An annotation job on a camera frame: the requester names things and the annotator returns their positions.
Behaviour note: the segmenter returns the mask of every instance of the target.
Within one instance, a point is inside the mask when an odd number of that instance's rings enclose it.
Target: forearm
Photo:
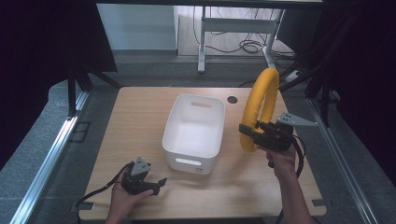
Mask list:
[[[297,176],[293,169],[289,169],[278,178],[282,196],[283,215],[285,222],[290,223],[313,223],[305,203]]]

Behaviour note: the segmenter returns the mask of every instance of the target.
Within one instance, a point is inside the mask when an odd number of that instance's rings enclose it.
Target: light wood floor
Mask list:
[[[202,7],[177,7],[179,18],[178,27],[178,55],[189,56],[198,55],[198,48],[201,31]],[[241,7],[207,7],[206,16],[212,18],[233,18],[233,19],[259,19],[274,20],[278,10],[271,8],[241,8]],[[252,40],[259,42],[255,47],[246,47],[249,53],[240,49],[236,52],[221,52],[206,47],[206,55],[228,55],[228,56],[262,56],[260,48],[266,44],[267,34],[244,34],[244,33],[225,33],[206,32],[205,45],[222,51],[233,51],[240,48],[240,42]],[[282,42],[276,40],[273,45],[274,50],[290,52],[291,49]]]

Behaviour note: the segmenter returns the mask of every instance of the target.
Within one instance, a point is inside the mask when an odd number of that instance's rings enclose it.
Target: round black hole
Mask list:
[[[230,103],[230,104],[236,104],[236,102],[238,102],[238,99],[237,99],[236,97],[234,97],[234,96],[229,96],[229,97],[227,98],[227,101],[228,101],[228,103]]]

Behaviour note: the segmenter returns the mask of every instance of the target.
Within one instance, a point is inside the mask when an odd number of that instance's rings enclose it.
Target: person's left hand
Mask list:
[[[121,223],[129,216],[139,201],[154,193],[152,189],[149,189],[137,195],[129,194],[121,185],[124,174],[125,170],[121,173],[111,191],[110,211],[107,215],[106,224]]]

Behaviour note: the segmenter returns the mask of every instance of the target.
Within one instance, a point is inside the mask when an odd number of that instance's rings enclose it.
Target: yellow curved object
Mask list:
[[[275,68],[266,68],[260,73],[247,99],[244,116],[242,117],[243,124],[258,133],[263,133],[262,129],[255,129],[256,122],[259,120],[268,123],[271,120],[275,109],[278,86],[279,73]],[[260,115],[260,119],[258,119],[261,107],[262,114]],[[257,149],[254,146],[253,139],[242,133],[240,133],[240,143],[242,149],[245,151],[253,152]]]

